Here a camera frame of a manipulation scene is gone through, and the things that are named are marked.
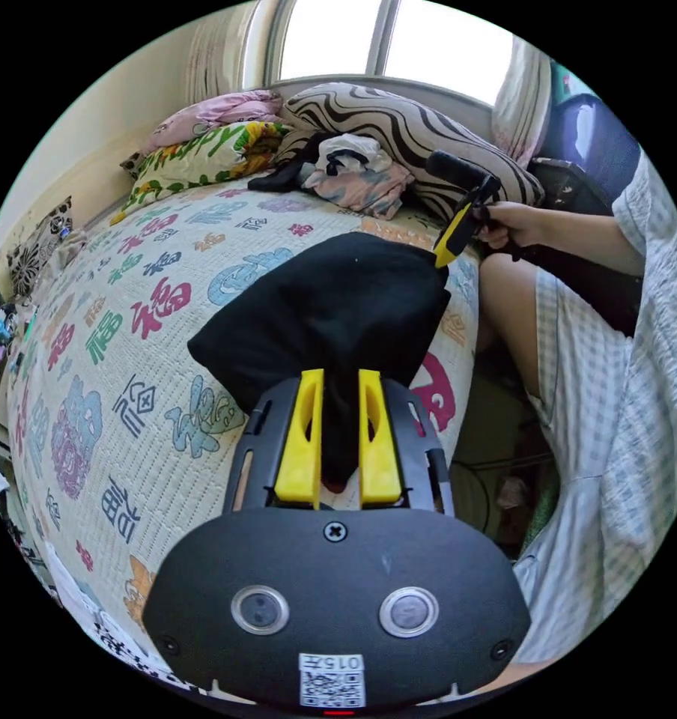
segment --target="leg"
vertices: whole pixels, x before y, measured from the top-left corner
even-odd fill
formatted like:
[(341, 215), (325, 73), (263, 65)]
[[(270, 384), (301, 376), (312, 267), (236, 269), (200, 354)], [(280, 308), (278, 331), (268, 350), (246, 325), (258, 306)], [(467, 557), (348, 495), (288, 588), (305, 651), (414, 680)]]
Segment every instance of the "leg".
[(540, 398), (535, 309), (537, 270), (529, 262), (514, 263), (510, 255), (502, 253), (491, 255), (481, 263), (479, 292), (483, 318), (479, 338), (483, 343), (489, 342), (493, 330), (508, 346), (528, 392)]
[(506, 343), (563, 481), (604, 471), (630, 340), (570, 288), (495, 254), (479, 274), (481, 308)]
[(494, 346), (498, 334), (491, 326), (483, 310), (479, 312), (479, 331), (476, 336), (476, 354), (479, 355)]

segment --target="person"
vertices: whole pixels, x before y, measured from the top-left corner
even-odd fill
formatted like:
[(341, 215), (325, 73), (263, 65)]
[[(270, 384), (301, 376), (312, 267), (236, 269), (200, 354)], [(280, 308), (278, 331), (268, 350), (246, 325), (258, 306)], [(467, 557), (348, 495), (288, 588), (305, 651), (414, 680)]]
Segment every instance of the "person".
[(633, 338), (556, 277), (510, 255), (479, 270), (477, 353), (503, 341), (560, 476), (548, 525), (514, 565), (532, 626), (494, 689), (570, 652), (628, 594), (677, 513), (677, 210), (644, 152), (613, 216), (489, 206), (510, 236), (643, 276)]

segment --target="pillow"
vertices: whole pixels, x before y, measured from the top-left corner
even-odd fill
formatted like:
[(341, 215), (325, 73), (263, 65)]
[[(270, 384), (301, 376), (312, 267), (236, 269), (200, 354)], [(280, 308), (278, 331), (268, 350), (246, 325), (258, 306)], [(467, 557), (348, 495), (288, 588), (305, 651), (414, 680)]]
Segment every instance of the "pillow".
[(312, 135), (315, 135), (316, 129), (313, 130), (292, 130), (286, 133), (279, 151), (271, 161), (272, 165), (280, 165), (281, 163), (288, 162), (294, 158), (294, 155), (302, 150), (306, 143), (310, 140)]
[(31, 296), (39, 272), (61, 241), (62, 231), (71, 231), (72, 227), (71, 196), (69, 196), (39, 222), (26, 240), (7, 254), (13, 297)]
[(119, 167), (128, 173), (132, 180), (136, 181), (139, 179), (139, 171), (142, 168), (142, 163), (146, 160), (146, 155), (141, 152), (135, 152), (133, 155), (129, 155), (122, 163), (119, 163)]
[(31, 302), (34, 306), (42, 306), (54, 282), (81, 252), (87, 242), (86, 232), (82, 229), (71, 231), (62, 240), (34, 282), (34, 288), (31, 292)]
[(176, 192), (265, 170), (289, 129), (273, 122), (237, 122), (156, 150), (142, 164), (129, 199), (111, 224)]
[(281, 95), (271, 90), (247, 90), (210, 97), (175, 112), (152, 132), (144, 155), (188, 142), (222, 125), (237, 122), (281, 122)]
[[(325, 132), (378, 140), (416, 178), (412, 186), (416, 197), (444, 222), (451, 220), (456, 202), (471, 188), (457, 188), (427, 173), (425, 163), (433, 150), (451, 153), (496, 175), (502, 183), (496, 200), (531, 205), (543, 200), (538, 180), (508, 155), (461, 123), (400, 95), (347, 82), (325, 82), (287, 100), (282, 115), (289, 124), (309, 123)], [(298, 135), (291, 141), (291, 149), (279, 149), (283, 160), (303, 146)]]

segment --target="hand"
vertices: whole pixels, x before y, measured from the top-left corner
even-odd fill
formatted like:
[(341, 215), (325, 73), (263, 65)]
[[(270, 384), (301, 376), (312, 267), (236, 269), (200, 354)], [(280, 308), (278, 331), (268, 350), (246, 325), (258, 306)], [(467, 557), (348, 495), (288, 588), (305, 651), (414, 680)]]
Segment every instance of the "hand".
[(491, 249), (501, 249), (510, 238), (519, 247), (545, 244), (543, 213), (537, 207), (519, 202), (497, 202), (486, 205), (491, 219), (500, 224), (493, 230), (481, 228), (479, 239)]

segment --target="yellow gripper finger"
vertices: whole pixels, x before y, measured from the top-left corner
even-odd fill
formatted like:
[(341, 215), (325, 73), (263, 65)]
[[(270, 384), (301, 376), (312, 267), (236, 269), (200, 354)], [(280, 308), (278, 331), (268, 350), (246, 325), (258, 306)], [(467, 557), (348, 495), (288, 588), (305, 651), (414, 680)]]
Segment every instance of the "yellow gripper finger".
[(280, 502), (319, 508), (324, 370), (301, 373), (274, 492)]
[(440, 270), (441, 267), (445, 267), (447, 264), (451, 264), (455, 259), (456, 255), (451, 252), (448, 248), (448, 242), (456, 229), (461, 224), (461, 220), (465, 217), (466, 212), (471, 208), (470, 203), (467, 203), (465, 207), (460, 209), (456, 216), (451, 220), (451, 224), (446, 228), (446, 231), (441, 235), (440, 239), (434, 247), (434, 254), (436, 255), (436, 269)]
[(393, 504), (401, 498), (401, 476), (381, 377), (367, 369), (359, 371), (359, 492), (362, 508)]

